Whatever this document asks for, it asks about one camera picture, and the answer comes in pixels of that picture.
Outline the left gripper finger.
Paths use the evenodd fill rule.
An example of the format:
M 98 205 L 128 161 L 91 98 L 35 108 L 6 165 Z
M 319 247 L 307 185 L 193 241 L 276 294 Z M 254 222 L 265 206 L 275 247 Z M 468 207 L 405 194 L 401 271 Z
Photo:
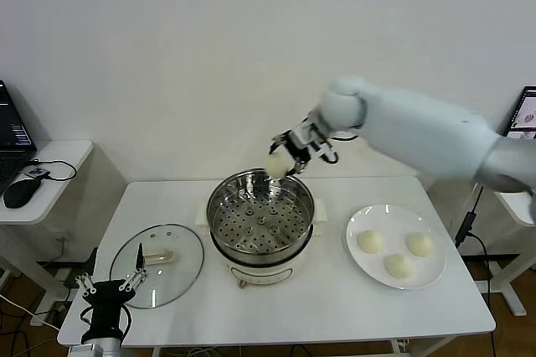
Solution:
M 145 281 L 147 277 L 147 271 L 145 269 L 145 258 L 143 255 L 142 243 L 139 244 L 137 249 L 137 258 L 134 273 L 128 277 L 120 286 L 120 292 L 135 292 L 140 285 Z
M 95 270 L 95 261 L 97 257 L 98 248 L 94 248 L 90 253 L 88 259 L 82 264 L 82 273 L 75 277 L 78 283 L 79 289 L 83 291 L 83 296 L 89 296 L 96 294 L 95 284 L 92 277 Z

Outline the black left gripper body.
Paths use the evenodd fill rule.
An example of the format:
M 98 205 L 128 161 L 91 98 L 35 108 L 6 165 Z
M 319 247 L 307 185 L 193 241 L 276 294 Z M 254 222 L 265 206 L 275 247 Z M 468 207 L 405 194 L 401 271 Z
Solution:
M 93 288 L 94 293 L 82 296 L 92 312 L 90 327 L 82 339 L 124 339 L 125 333 L 120 329 L 121 311 L 131 300 L 131 290 L 126 290 L 125 280 L 96 282 Z

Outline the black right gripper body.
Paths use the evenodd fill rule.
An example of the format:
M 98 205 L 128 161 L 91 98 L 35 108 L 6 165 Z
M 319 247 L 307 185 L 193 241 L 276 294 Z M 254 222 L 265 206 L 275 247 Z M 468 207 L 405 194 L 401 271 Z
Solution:
M 326 160 L 325 128 L 321 116 L 307 116 L 291 130 L 291 155 L 295 161 L 310 161 L 311 156 Z

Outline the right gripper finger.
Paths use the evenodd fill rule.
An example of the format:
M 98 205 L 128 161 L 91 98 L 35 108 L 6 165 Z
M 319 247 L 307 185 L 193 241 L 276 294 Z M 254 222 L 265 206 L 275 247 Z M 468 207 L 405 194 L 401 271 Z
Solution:
M 270 154 L 273 154 L 279 147 L 285 148 L 290 155 L 296 153 L 293 132 L 283 132 L 282 134 L 273 137 L 270 146 Z
M 310 162 L 310 153 L 307 150 L 298 150 L 290 152 L 294 161 L 293 166 L 287 171 L 287 176 L 301 174 Z

